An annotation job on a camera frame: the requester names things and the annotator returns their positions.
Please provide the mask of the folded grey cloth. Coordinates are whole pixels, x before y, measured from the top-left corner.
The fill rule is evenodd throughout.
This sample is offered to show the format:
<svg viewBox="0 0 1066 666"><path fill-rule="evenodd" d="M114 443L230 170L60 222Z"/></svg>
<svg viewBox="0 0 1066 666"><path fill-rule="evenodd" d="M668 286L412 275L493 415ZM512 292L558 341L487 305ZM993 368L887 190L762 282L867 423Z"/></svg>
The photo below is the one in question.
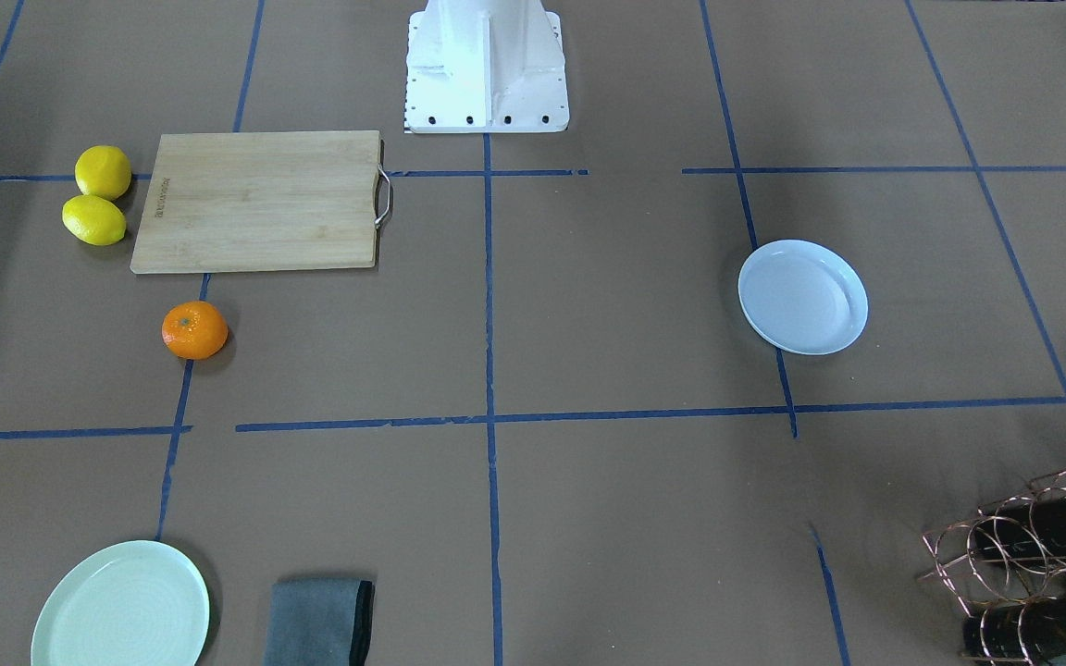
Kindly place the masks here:
<svg viewBox="0 0 1066 666"><path fill-rule="evenodd" d="M271 587L264 665L364 665L376 586L368 579L284 579Z"/></svg>

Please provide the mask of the dark wine bottle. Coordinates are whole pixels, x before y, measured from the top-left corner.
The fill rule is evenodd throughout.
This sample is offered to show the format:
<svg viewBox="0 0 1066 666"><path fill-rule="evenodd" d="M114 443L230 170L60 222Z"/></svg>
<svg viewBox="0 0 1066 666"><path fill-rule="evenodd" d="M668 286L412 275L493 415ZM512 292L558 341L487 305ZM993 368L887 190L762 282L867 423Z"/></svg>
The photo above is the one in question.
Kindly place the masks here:
<svg viewBox="0 0 1066 666"><path fill-rule="evenodd" d="M1050 663L1066 657L1066 598L1044 598L982 611L962 624L972 657Z"/></svg>
<svg viewBox="0 0 1066 666"><path fill-rule="evenodd" d="M1066 496L995 510L974 527L972 549L990 561L1066 558Z"/></svg>

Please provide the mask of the bamboo cutting board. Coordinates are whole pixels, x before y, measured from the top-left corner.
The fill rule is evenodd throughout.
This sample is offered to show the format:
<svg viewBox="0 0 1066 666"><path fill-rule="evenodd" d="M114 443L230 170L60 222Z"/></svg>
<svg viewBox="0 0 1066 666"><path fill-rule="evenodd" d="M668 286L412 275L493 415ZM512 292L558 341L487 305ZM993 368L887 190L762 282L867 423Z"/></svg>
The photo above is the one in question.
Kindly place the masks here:
<svg viewBox="0 0 1066 666"><path fill-rule="evenodd" d="M376 130L165 134L130 269L372 269L391 195Z"/></svg>

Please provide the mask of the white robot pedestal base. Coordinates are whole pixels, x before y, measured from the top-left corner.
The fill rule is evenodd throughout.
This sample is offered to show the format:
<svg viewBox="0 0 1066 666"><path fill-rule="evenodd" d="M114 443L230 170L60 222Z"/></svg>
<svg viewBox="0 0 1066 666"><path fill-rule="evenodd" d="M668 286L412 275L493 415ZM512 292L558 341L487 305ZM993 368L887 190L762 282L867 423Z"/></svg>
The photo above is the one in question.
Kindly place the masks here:
<svg viewBox="0 0 1066 666"><path fill-rule="evenodd" d="M407 22L403 130L562 132L562 22L540 1L429 1Z"/></svg>

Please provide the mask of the upper yellow lemon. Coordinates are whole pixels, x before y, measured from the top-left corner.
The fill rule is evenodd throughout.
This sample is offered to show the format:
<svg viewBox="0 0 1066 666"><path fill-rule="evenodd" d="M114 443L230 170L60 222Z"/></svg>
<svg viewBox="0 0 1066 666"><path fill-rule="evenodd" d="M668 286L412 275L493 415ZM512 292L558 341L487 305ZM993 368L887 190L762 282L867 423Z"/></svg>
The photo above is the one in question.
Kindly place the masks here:
<svg viewBox="0 0 1066 666"><path fill-rule="evenodd" d="M72 180L83 195L117 201L130 189L130 158L117 146L93 146L77 157Z"/></svg>

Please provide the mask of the upper dark wine bottle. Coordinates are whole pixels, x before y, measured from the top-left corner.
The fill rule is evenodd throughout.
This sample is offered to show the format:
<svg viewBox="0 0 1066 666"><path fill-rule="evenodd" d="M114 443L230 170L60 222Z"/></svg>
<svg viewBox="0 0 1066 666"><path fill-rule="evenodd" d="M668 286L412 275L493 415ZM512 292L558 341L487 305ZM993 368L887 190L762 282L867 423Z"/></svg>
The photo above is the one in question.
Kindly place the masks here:
<svg viewBox="0 0 1066 666"><path fill-rule="evenodd" d="M1066 558L1066 496L995 510L974 527L972 549L990 561Z"/></svg>

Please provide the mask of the lower yellow lemon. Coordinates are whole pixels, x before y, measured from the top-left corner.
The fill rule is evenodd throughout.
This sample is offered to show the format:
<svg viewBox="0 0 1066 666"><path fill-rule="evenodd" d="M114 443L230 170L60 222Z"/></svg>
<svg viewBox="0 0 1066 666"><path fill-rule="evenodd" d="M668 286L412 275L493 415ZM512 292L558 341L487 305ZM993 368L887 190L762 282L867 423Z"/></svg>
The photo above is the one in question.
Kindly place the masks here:
<svg viewBox="0 0 1066 666"><path fill-rule="evenodd" d="M68 199L62 206L62 223L77 240L93 246L118 243L127 231L122 208L91 194Z"/></svg>

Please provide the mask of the pale green plate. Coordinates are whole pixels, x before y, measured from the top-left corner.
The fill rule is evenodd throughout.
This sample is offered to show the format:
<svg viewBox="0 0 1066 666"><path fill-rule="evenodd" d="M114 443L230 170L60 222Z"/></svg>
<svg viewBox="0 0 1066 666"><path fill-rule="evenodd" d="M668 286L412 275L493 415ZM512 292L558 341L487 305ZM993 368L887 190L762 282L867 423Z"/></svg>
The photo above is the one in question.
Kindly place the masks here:
<svg viewBox="0 0 1066 666"><path fill-rule="evenodd" d="M152 540L111 545L72 566L43 604L33 665L194 665L210 632L198 566Z"/></svg>

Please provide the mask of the pale blue plate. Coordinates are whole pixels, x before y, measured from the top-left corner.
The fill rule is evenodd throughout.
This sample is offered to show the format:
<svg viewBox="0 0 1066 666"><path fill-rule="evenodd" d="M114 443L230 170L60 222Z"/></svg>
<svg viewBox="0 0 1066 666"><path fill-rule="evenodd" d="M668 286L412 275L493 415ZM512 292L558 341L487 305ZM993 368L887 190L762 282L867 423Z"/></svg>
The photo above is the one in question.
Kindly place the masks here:
<svg viewBox="0 0 1066 666"><path fill-rule="evenodd" d="M752 251L739 269L737 295L754 332L809 357L847 350L870 321L858 271L807 240L775 240Z"/></svg>

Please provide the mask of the lower dark wine bottle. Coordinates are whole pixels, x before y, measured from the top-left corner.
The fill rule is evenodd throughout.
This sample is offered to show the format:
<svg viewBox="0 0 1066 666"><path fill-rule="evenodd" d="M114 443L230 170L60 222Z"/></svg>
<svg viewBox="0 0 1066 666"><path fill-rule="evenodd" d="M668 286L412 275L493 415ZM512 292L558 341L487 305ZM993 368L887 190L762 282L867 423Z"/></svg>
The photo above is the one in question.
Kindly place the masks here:
<svg viewBox="0 0 1066 666"><path fill-rule="evenodd" d="M1044 598L982 611L962 624L972 657L1050 663L1066 657L1066 598Z"/></svg>

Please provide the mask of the orange mandarin fruit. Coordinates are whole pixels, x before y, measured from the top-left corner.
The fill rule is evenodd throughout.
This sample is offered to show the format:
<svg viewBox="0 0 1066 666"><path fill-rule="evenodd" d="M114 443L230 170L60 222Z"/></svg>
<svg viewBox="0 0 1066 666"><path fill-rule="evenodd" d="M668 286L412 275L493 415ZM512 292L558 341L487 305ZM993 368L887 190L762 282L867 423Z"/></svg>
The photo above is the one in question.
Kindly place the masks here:
<svg viewBox="0 0 1066 666"><path fill-rule="evenodd" d="M169 308L160 326L162 342L175 357L203 360L223 350L228 322L207 300L187 300Z"/></svg>

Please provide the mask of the yellow lemon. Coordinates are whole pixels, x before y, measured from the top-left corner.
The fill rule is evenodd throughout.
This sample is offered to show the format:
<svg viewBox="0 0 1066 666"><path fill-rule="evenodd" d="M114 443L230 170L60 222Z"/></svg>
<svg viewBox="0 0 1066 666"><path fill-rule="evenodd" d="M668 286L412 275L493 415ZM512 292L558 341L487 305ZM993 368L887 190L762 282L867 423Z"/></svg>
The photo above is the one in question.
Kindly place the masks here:
<svg viewBox="0 0 1066 666"><path fill-rule="evenodd" d="M127 231L122 208L91 194L68 199L62 206L62 223L77 240L93 246L118 243Z"/></svg>
<svg viewBox="0 0 1066 666"><path fill-rule="evenodd" d="M117 201L130 189L130 158L117 146L93 146L77 157L72 180L83 195Z"/></svg>

